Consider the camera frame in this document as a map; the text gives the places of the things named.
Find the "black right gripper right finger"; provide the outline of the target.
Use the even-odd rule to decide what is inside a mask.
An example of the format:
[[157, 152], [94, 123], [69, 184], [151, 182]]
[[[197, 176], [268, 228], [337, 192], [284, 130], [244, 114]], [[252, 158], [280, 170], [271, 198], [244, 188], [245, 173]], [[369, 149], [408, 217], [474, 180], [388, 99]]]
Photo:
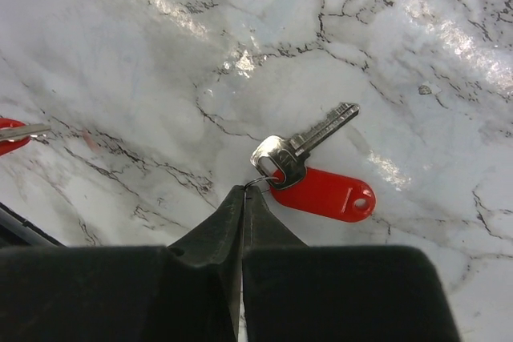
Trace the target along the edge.
[[308, 246], [269, 209], [260, 189], [247, 189], [244, 198], [242, 260], [272, 262], [304, 253]]

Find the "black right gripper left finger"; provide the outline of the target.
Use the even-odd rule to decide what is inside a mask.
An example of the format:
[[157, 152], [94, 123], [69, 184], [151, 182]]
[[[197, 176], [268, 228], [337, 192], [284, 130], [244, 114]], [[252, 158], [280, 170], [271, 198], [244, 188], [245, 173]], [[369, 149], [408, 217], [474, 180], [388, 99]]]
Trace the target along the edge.
[[232, 318], [240, 316], [244, 188], [235, 186], [202, 223], [168, 247], [180, 290], [213, 297]]

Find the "lone key with red tag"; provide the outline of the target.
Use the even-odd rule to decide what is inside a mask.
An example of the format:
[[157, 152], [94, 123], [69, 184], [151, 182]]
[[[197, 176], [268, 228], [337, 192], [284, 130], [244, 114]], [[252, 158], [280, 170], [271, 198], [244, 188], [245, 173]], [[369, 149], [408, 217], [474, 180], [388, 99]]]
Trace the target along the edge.
[[270, 135], [252, 153], [250, 162], [268, 182], [283, 206], [347, 223], [370, 217], [377, 199], [360, 179], [308, 167], [310, 153], [356, 118], [356, 103], [339, 103], [306, 131], [288, 138]]

